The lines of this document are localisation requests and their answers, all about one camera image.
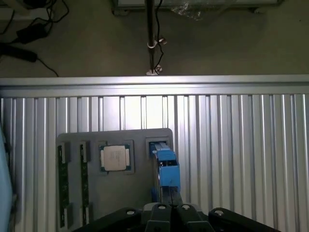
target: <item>plastic bag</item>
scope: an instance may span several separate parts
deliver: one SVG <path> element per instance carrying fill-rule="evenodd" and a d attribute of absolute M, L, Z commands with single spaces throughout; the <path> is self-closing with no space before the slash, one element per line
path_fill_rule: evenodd
<path fill-rule="evenodd" d="M 220 15 L 237 0 L 165 0 L 171 10 L 194 20 L 201 20 L 206 13 L 213 16 Z"/>

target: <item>light blue object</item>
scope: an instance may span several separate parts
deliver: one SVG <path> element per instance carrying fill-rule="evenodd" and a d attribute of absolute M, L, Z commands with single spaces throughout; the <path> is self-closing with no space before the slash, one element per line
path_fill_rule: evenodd
<path fill-rule="evenodd" d="M 12 197 L 12 184 L 6 160 L 4 137 L 0 131 L 0 232 L 9 230 Z"/>
<path fill-rule="evenodd" d="M 180 191 L 180 168 L 175 152 L 163 142 L 151 143 L 150 151 L 157 158 L 160 186 L 177 187 Z"/>

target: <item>gray floor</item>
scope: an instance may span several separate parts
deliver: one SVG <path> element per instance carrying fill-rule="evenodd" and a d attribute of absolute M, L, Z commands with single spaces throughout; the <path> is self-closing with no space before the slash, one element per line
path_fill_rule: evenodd
<path fill-rule="evenodd" d="M 67 1 L 70 15 L 48 38 L 24 48 L 37 52 L 62 77 L 145 74 L 145 13 L 115 17 L 107 0 Z M 209 14 L 194 21 L 162 12 L 161 31 L 169 42 L 164 46 L 163 74 L 309 73 L 308 9 L 307 0 L 287 0 L 267 14 L 228 11 L 211 24 Z M 14 23 L 0 40 L 13 39 L 24 25 Z M 52 76 L 40 63 L 0 59 L 0 77 Z"/>

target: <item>vertical metal pole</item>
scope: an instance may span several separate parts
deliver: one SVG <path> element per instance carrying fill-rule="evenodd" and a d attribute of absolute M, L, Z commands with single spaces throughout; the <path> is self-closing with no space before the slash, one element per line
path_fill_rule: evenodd
<path fill-rule="evenodd" d="M 154 35 L 154 15 L 155 0 L 145 0 L 147 13 L 147 29 L 148 29 L 148 51 L 150 55 L 150 70 L 155 72 L 155 35 Z"/>

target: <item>aluminum profile panel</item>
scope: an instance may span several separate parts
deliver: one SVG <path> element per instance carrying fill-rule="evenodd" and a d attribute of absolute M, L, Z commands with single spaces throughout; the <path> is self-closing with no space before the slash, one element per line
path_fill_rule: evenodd
<path fill-rule="evenodd" d="M 2 83 L 1 123 L 19 199 L 15 231 L 56 231 L 59 134 L 150 128 L 173 131 L 184 201 L 204 212 L 225 207 L 283 232 L 309 231 L 308 83 L 295 78 L 287 88 L 257 80 L 242 89 L 222 79 L 211 86 L 194 79 L 173 86 L 118 83 L 97 96 L 93 86 L 50 86 L 44 96 L 39 82 L 29 89 Z M 106 94 L 119 88 L 127 95 Z M 172 88 L 185 93 L 169 94 Z"/>

